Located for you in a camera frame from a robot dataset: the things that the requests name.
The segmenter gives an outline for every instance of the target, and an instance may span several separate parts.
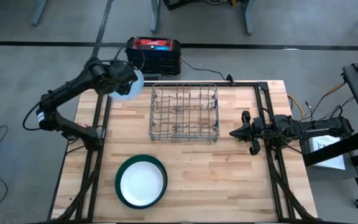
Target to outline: butcher block tabletop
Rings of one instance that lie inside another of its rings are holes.
[[[284,82],[266,82],[274,114],[291,114]],[[260,141],[262,150],[251,156],[249,143],[238,143],[229,135],[230,131],[242,126],[241,113],[244,110],[250,111],[252,118],[259,116],[255,90],[248,86],[219,86],[217,92],[219,137],[216,142],[152,141],[149,136],[152,87],[145,87],[131,101],[112,100],[94,222],[277,221],[263,141]],[[92,124],[97,97],[93,90],[81,94],[76,123],[83,126]],[[102,104],[100,124],[104,107],[105,103]],[[82,145],[78,140],[67,150]],[[298,142],[293,141],[290,145],[300,150]],[[140,210],[124,205],[114,189],[120,165],[138,154],[156,157],[164,164],[168,174],[167,190],[162,199],[152,207]],[[283,157],[292,192],[307,211],[317,217],[301,154],[284,149]],[[51,218],[61,215],[78,193],[85,159],[85,148],[65,156]],[[84,217],[88,211],[89,192],[85,197]],[[284,217],[288,217],[281,190],[280,198]]]

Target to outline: white paper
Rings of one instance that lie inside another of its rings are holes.
[[[335,138],[332,136],[318,136],[310,139],[310,151],[315,152],[323,147],[326,147],[330,144],[340,141],[340,138]],[[327,167],[333,169],[345,170],[345,163],[343,161],[343,155],[337,156],[335,158],[329,159],[327,161],[319,162],[314,166]]]

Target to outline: gray floor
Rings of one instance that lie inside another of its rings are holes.
[[[106,0],[49,0],[35,28],[29,22],[33,0],[0,1],[0,40],[94,41],[105,5]],[[150,35],[148,7],[148,1],[115,0],[103,41]],[[358,1],[259,0],[251,37],[244,34],[240,18],[238,7],[196,3],[169,12],[163,5],[158,35],[182,42],[358,45]],[[67,142],[59,133],[25,131],[21,122],[42,93],[76,77],[91,52],[82,47],[0,47],[0,125],[9,126],[0,147],[0,177],[9,186],[0,204],[0,223],[46,219]],[[101,49],[99,57],[111,58],[115,52]],[[343,65],[358,62],[358,51],[183,49],[182,56],[193,66],[230,73],[237,80],[284,80],[289,94],[311,103],[340,79]],[[178,78],[219,79],[185,65]],[[350,96],[345,86],[327,97],[315,116],[324,116]],[[59,110],[73,118],[77,102]],[[296,109],[293,114],[300,117]],[[344,116],[358,131],[355,102],[346,106]],[[28,126],[35,125],[33,114]],[[358,209],[351,204],[358,198],[354,180],[311,182],[311,187],[320,218],[358,223]]]

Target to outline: table leg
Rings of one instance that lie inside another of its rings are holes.
[[[310,166],[356,149],[358,149],[358,133],[347,139],[343,139],[339,142],[319,149],[318,151],[303,155],[303,160],[305,162],[305,166]]]
[[[161,0],[152,0],[152,21],[151,28],[153,34],[158,31],[158,23],[160,20],[160,8],[161,8]]]
[[[246,19],[246,32],[248,35],[251,35],[254,31],[253,27],[253,5],[255,0],[245,0],[242,3],[242,7],[244,8],[244,17]]]
[[[47,0],[35,0],[35,11],[31,19],[31,24],[33,26],[38,26],[38,23],[40,21],[42,12],[44,11],[46,4],[47,4]]]

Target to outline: metal wire rack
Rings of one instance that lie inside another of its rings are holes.
[[[155,83],[149,134],[151,140],[160,141],[217,141],[217,86],[209,83]]]

